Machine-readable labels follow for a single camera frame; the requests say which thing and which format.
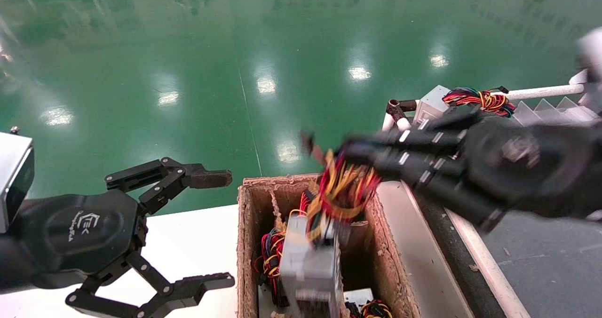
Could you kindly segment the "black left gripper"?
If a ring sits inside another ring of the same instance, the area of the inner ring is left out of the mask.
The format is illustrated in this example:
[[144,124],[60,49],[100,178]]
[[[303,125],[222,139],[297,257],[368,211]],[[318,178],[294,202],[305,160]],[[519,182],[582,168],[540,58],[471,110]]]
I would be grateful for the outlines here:
[[[231,171],[163,157],[109,174],[104,181],[110,191],[103,194],[24,200],[14,219],[16,289],[60,289],[83,282],[65,299],[77,312],[97,318],[165,318],[198,306],[206,292],[235,285],[228,272],[168,282],[140,253],[148,232],[145,215],[154,215],[187,188],[230,185]],[[126,194],[148,185],[138,202]],[[148,302],[135,306],[96,295],[130,269],[155,290]]]

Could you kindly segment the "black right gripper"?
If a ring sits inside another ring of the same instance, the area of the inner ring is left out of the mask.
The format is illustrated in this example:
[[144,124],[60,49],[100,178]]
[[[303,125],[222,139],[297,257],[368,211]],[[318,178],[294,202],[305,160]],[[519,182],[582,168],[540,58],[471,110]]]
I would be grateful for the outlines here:
[[348,162],[377,153],[420,151],[454,155],[377,155],[375,169],[405,182],[415,193],[483,232],[511,209],[542,217],[601,219],[601,123],[536,123],[519,127],[481,121],[479,107],[460,106],[406,130],[349,135],[340,145]]

